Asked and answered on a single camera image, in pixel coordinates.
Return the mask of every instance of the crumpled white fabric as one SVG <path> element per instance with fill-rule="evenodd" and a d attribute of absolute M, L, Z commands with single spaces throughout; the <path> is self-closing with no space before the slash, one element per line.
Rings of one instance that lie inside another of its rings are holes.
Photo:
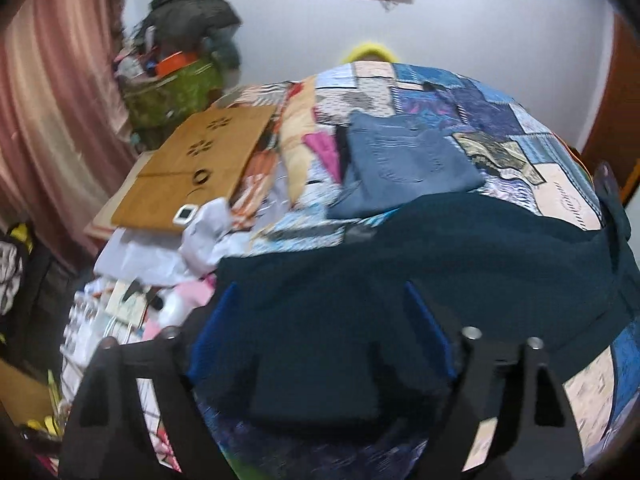
<path fill-rule="evenodd" d="M 231 225 L 231 212 L 224 198 L 207 202 L 198 210 L 182 232 L 182 244 L 178 250 L 194 274 L 209 274 L 216 270 L 224 256 L 244 253 L 251 235 L 229 234 Z"/>

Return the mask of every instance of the yellow round object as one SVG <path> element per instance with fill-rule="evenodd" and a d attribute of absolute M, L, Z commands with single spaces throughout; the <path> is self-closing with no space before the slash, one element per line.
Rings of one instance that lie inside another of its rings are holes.
<path fill-rule="evenodd" d="M 343 63 L 352 63 L 361 60 L 386 61 L 398 63 L 399 59 L 387 47 L 379 43 L 363 43 L 354 48 L 349 55 L 344 58 Z"/>

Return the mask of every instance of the pink curtain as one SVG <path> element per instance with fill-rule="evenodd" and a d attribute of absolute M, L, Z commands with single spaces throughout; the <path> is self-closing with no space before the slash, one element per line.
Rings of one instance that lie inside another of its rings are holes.
<path fill-rule="evenodd" d="M 25 0 L 0 38 L 0 215 L 27 215 L 75 268 L 134 160 L 111 74 L 122 2 Z"/>

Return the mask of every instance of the orange object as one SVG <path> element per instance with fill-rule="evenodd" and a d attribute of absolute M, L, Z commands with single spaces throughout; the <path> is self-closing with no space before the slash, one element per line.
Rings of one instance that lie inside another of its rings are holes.
<path fill-rule="evenodd" d="M 176 52 L 169 57 L 165 57 L 156 66 L 156 75 L 164 77 L 171 72 L 175 72 L 179 68 L 190 65 L 198 60 L 198 54 L 195 52 Z"/>

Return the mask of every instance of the pink cloth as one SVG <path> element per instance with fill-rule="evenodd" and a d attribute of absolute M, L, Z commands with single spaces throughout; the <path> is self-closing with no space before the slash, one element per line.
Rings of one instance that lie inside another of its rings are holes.
<path fill-rule="evenodd" d="M 318 154 L 320 161 L 329 174 L 334 178 L 334 182 L 341 184 L 340 160 L 338 158 L 338 149 L 335 146 L 334 136 L 324 132 L 315 132 L 312 134 L 306 134 L 302 137 L 302 140 L 308 147 Z"/>

